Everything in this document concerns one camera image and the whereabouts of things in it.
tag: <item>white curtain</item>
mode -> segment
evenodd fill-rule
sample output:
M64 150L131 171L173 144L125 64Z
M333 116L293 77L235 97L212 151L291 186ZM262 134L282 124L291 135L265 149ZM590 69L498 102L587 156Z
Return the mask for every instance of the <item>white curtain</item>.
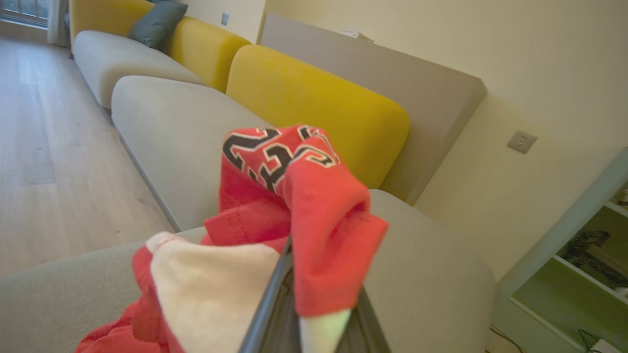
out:
M68 46L69 29L63 17L68 11L68 0L48 0L48 42L58 46Z

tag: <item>pillow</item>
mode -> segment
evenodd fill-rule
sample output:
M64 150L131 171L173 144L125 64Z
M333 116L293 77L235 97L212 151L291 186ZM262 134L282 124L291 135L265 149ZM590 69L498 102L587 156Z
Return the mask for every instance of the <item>pillow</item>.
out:
M175 30L188 6L174 1L161 1L131 28L129 38L158 49Z

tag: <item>wooden floor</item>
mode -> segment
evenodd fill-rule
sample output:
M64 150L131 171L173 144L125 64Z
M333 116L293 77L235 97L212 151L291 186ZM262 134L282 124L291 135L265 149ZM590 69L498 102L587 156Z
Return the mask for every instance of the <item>wooden floor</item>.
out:
M0 276L171 230L68 55L0 37Z

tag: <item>wall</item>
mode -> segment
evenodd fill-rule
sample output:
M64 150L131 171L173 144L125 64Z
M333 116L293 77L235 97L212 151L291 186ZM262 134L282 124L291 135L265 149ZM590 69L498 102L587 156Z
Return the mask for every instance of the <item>wall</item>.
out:
M257 42L264 15L265 0L178 0L190 7L187 16L225 28L251 43ZM222 13L229 13L227 26L220 23Z
M628 145L628 3L269 0L269 12L476 75L489 94L415 207L501 278ZM539 137L522 155L517 129Z

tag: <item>seat cushion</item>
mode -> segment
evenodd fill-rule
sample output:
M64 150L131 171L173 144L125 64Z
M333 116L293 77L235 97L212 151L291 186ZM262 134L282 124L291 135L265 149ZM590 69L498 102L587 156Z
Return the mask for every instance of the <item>seat cushion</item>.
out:
M488 264L391 194L371 190L371 202L389 229L364 287L391 351L483 352L495 298Z
M179 233L199 242L204 227ZM68 353L139 298L136 242L42 264L0 278L0 352Z
M143 75L202 85L200 78L159 50L98 31L80 32L74 41L74 60L94 97L111 108L111 92L125 76Z
M127 76L112 118L176 229L218 214L222 141L233 129L270 125L209 87Z

